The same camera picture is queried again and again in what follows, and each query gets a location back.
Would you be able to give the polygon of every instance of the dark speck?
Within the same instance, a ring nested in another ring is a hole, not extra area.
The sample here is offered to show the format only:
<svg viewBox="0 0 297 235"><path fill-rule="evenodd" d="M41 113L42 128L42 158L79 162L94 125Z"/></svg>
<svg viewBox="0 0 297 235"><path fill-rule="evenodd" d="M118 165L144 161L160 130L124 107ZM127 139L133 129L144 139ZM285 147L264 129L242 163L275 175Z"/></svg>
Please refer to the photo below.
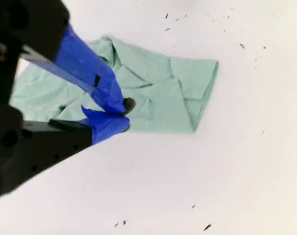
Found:
<svg viewBox="0 0 297 235"><path fill-rule="evenodd" d="M212 224L207 225L206 228L203 231L208 230L211 226L212 226Z"/></svg>

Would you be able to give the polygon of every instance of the light green cloth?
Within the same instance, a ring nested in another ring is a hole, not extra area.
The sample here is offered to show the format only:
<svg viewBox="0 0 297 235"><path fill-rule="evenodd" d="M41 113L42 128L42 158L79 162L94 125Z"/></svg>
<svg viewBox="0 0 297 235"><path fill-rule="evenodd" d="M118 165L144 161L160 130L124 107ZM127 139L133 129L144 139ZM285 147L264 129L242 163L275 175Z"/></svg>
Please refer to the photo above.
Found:
<svg viewBox="0 0 297 235"><path fill-rule="evenodd" d="M128 115L131 130L152 133L193 133L210 98L218 62L170 58L103 37L89 46L116 74L124 97L136 100ZM11 105L26 120L80 120L81 105L100 110L81 88L35 65L16 78Z"/></svg>

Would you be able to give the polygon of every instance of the folded cloth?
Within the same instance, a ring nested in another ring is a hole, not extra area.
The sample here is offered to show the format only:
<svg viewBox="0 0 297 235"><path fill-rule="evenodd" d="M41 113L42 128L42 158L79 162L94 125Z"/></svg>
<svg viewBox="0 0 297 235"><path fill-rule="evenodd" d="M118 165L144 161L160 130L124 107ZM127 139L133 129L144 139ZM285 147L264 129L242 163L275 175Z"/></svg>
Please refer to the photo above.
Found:
<svg viewBox="0 0 297 235"><path fill-rule="evenodd" d="M89 43L116 74L124 97L136 100L131 130L193 133L210 98L218 62L167 57L114 37ZM26 120L81 120L81 106L101 108L81 88L30 65L16 78L11 105Z"/></svg>

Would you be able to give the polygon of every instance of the cloth fold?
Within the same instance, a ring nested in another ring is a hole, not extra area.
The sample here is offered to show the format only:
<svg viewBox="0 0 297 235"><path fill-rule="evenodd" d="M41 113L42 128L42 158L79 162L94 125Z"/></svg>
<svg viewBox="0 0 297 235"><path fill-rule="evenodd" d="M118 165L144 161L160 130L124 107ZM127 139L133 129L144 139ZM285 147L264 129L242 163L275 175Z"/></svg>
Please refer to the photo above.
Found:
<svg viewBox="0 0 297 235"><path fill-rule="evenodd" d="M218 71L215 60L168 57L103 37L88 44L113 69L124 97L136 100L131 130L193 133L210 98ZM30 65L16 78L11 105L27 120L81 120L81 109L101 108L81 88Z"/></svg>

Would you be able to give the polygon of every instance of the white background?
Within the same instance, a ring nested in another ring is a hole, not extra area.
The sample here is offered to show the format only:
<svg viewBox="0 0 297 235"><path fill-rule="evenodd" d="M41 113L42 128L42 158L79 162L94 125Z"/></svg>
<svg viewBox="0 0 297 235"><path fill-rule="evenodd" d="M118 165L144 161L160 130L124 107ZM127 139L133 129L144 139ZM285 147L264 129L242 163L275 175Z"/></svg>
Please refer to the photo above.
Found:
<svg viewBox="0 0 297 235"><path fill-rule="evenodd" d="M77 154L0 198L0 235L297 235L297 0L64 2L84 40L218 59L218 79L196 134Z"/></svg>

